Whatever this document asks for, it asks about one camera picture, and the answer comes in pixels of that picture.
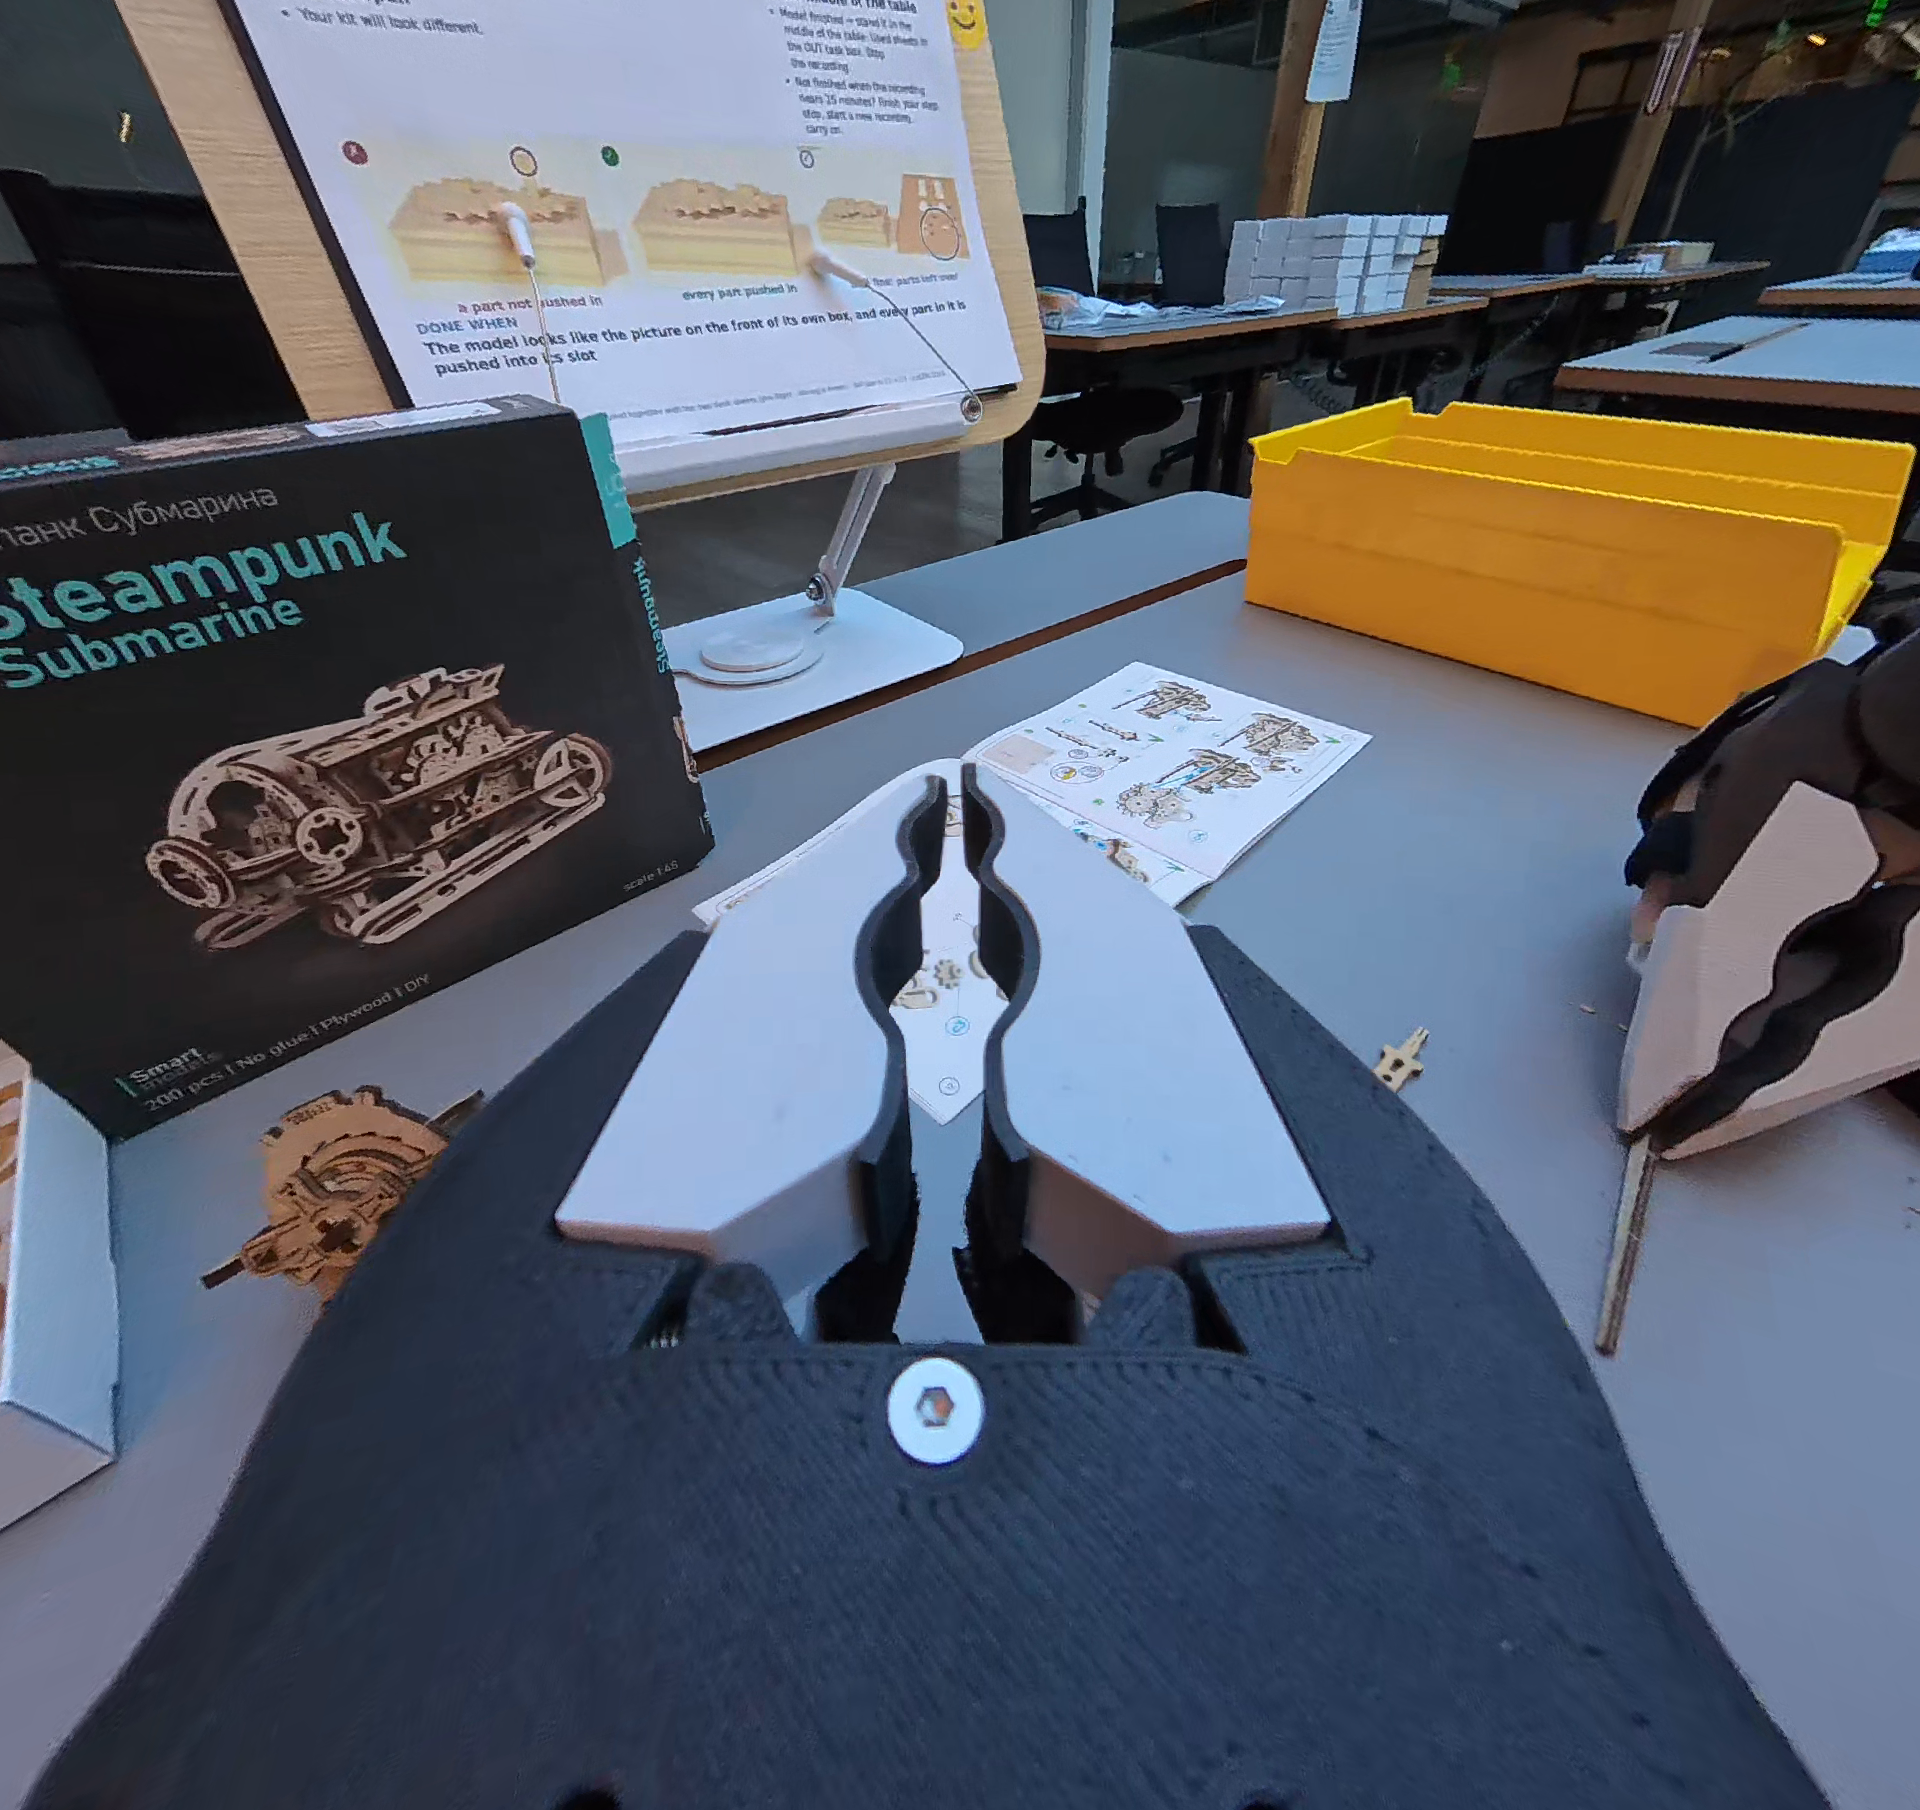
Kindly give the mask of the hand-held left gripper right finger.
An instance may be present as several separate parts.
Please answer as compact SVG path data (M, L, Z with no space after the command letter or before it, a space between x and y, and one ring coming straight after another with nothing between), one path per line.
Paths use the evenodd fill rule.
M1069 1343L1132 1269L1330 1225L1182 917L995 771L963 770L987 1038L958 1269L990 1343Z

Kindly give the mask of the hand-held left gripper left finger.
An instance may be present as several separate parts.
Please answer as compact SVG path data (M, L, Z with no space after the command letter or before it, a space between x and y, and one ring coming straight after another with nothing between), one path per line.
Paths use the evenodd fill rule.
M891 1006L948 791L880 790L724 911L558 1210L576 1241L752 1263L833 1343L892 1343L917 1185Z

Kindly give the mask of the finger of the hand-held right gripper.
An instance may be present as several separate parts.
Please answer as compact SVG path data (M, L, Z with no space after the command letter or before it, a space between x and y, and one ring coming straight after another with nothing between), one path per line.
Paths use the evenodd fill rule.
M1699 1075L1717 1041L1746 1004L1773 995L1790 941L1806 930L1917 930L1919 834L1886 810L1852 807L1793 784L1704 904L1683 904L1672 880L1649 880L1648 902L1667 911L1644 937L1644 982L1620 1075L1620 1130L1644 1133L1644 990L1667 982L1669 1015L1702 1038L1689 1062L1653 1081L1672 1090Z
M1798 1122L1912 1075L1919 1064L1919 931L1806 930L1790 941L1773 995L1727 1023L1699 1075L1669 1092L1655 1074L1699 1052L1667 982L1644 990L1644 1138L1689 1156Z

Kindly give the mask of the thin wooden stick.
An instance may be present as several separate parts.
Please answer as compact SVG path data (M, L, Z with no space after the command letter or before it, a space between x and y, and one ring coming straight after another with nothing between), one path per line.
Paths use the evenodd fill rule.
M1627 1150L1623 1168L1620 1205L1604 1273L1596 1329L1596 1349L1601 1358L1612 1359L1620 1349L1628 1296L1644 1250L1646 1222L1659 1166L1661 1160L1653 1149L1651 1137L1636 1137Z

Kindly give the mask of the white instruction booklet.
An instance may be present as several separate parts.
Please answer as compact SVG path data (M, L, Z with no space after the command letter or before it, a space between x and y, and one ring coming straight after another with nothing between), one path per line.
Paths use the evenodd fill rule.
M1371 741L1340 724L1135 661L968 754L1009 780L1094 854L1180 904L1217 880ZM985 1087L1006 996L978 954L978 886L962 851L962 760L892 780L948 785L947 846L921 901L923 954L892 1015L912 1099L941 1124Z

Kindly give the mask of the yellow plastic bin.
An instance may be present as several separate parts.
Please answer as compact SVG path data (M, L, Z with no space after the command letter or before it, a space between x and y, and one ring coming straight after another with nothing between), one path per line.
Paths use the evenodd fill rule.
M1821 657L1915 450L1407 397L1254 441L1247 599L1693 727Z

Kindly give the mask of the long grey table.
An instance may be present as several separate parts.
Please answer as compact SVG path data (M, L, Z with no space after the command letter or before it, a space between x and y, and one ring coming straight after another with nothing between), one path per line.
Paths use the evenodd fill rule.
M1919 441L1912 316L1719 316L1562 364L1559 399L1623 414Z
M1104 388L1180 385L1203 394L1195 486L1241 492L1249 477L1254 405L1265 374L1322 370L1359 405L1415 392L1432 370L1477 353L1486 296L1443 296L1402 313L1340 316L1327 308L1165 310L1108 316L1044 334L1043 405L1017 440L1044 440L1069 396Z

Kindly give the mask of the wooden gear assembly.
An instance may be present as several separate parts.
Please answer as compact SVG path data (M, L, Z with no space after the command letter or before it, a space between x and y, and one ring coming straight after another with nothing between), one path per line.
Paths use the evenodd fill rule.
M379 1087L326 1092L283 1114L263 1142L267 1222L218 1269L283 1275L330 1302L396 1205L418 1187L486 1095L470 1092L425 1117Z

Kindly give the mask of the black model kit box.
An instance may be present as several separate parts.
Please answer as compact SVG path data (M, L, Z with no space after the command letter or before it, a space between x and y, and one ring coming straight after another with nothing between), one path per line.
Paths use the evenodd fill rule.
M12 455L2 546L2 1032L112 1141L714 846L601 417Z

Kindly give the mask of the stack of white boxes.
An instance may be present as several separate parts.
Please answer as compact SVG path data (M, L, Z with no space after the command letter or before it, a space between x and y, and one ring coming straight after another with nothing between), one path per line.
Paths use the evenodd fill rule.
M1224 299L1340 316L1424 308L1448 226L1427 212L1237 221Z

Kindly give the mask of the black office chair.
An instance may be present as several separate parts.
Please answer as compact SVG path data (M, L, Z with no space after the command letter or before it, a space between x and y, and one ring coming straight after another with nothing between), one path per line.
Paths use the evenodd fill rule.
M1024 224L1044 313L1054 308L1051 293L1098 291L1084 195L1069 212L1024 215ZM1098 482L1098 467L1104 464L1109 477L1121 476L1124 446L1177 426L1182 410L1182 396L1160 385L1088 388L1037 408L1034 422L1046 440L1046 453L1078 458L1084 469L1072 487L1032 503L1031 527L1039 530L1065 513L1087 519L1124 508L1128 503Z

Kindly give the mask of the white cardboard tray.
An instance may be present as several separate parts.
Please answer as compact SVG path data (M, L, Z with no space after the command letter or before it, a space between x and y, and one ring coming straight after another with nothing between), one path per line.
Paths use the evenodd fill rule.
M2 1048L2 1523L116 1458L106 1141Z

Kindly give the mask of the printed instruction sheet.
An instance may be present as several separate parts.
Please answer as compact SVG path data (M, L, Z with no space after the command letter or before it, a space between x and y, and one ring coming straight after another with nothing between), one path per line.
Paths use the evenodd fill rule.
M1017 384L958 0L225 0L389 384L622 440Z

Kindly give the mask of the wooden post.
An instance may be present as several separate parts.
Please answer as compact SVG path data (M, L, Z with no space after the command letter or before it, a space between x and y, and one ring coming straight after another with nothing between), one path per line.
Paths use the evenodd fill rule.
M1702 33L1717 0L1675 0L1655 69L1641 111L1633 117L1620 146L1608 189L1598 211L1598 241L1631 241L1653 166L1657 166L1669 124L1693 69Z
M1261 219L1308 215L1324 112L1305 99L1329 0L1288 0L1279 87L1264 152L1257 212Z

